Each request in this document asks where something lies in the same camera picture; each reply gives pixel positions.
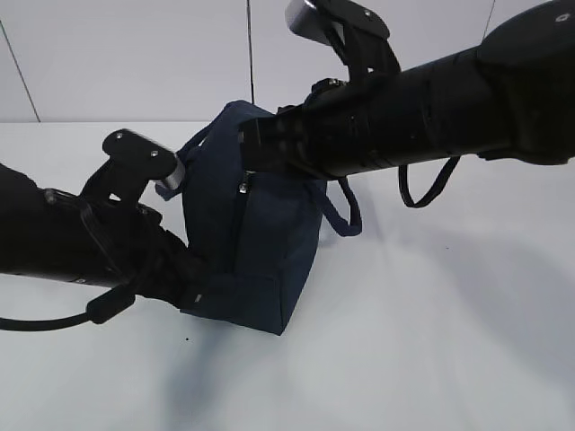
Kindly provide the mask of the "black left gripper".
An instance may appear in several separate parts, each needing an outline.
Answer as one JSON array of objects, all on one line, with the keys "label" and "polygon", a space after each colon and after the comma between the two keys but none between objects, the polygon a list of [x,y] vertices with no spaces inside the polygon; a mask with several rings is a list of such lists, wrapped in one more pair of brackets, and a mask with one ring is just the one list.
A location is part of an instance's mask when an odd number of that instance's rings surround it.
[{"label": "black left gripper", "polygon": [[209,272],[202,256],[170,231],[158,228],[130,286],[135,295],[168,303],[183,312],[191,310],[197,297],[204,294]]}]

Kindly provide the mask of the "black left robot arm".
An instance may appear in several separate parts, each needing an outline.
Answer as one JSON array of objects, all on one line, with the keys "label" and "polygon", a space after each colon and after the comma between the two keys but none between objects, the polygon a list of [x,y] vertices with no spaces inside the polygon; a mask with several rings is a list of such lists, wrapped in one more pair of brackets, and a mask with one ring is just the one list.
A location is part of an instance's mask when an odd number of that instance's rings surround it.
[{"label": "black left robot arm", "polygon": [[132,292],[177,308],[203,294],[208,265],[147,206],[66,197],[1,168],[1,271]]}]

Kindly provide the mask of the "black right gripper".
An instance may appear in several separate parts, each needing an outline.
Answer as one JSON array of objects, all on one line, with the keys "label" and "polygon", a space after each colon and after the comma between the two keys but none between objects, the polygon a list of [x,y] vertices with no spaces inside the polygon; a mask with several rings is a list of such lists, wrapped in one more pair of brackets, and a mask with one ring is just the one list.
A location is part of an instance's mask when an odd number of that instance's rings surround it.
[{"label": "black right gripper", "polygon": [[242,122],[238,141],[248,172],[314,173],[306,160],[302,105],[281,107],[274,115]]}]

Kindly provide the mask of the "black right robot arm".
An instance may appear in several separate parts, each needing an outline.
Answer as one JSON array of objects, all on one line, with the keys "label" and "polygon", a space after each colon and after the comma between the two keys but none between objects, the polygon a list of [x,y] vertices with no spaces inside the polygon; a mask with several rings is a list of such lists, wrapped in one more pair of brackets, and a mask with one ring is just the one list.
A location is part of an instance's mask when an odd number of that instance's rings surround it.
[{"label": "black right robot arm", "polygon": [[330,46],[349,80],[240,127],[243,167],[336,180],[475,154],[560,165],[574,155],[574,4],[548,1],[478,46],[404,71],[390,32],[351,1],[293,1],[287,25]]}]

